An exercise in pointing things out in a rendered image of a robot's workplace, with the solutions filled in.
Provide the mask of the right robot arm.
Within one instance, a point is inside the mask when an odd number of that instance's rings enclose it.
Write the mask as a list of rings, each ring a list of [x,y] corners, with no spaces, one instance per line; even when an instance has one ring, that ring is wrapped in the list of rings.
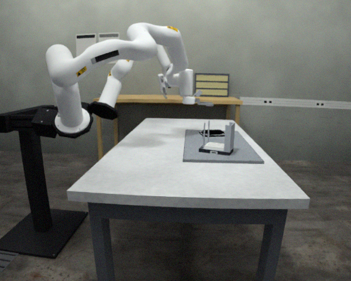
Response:
[[[47,50],[46,64],[59,111],[55,118],[59,131],[78,133],[90,122],[89,113],[81,107],[78,82],[82,78],[96,67],[114,60],[149,60],[155,56],[157,44],[167,46],[172,61],[166,71],[169,86],[179,87],[179,95],[192,95],[193,70],[187,69],[188,59],[177,28],[134,23],[128,27],[127,37],[129,41],[108,39],[93,44],[76,58],[61,44]],[[179,75],[174,74],[177,72]],[[201,94],[198,90],[194,95],[199,97]]]

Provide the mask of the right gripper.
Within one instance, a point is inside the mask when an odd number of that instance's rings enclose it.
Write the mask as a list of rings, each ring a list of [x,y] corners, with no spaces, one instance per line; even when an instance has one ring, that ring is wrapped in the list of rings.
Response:
[[[194,104],[195,102],[197,102],[198,105],[206,105],[206,107],[213,107],[214,106],[214,104],[212,104],[212,102],[202,102],[202,101],[200,101],[199,98],[190,97],[190,96],[180,95],[180,97],[183,97],[183,104]]]

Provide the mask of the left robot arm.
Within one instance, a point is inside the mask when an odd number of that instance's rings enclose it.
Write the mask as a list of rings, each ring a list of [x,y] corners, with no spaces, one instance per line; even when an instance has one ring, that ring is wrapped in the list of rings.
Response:
[[[156,56],[162,66],[163,74],[166,76],[167,68],[171,63],[163,46],[160,44],[157,44]],[[112,107],[115,106],[122,88],[121,82],[128,72],[130,72],[133,62],[133,60],[121,59],[114,65],[108,74],[108,80],[98,102],[102,101]]]

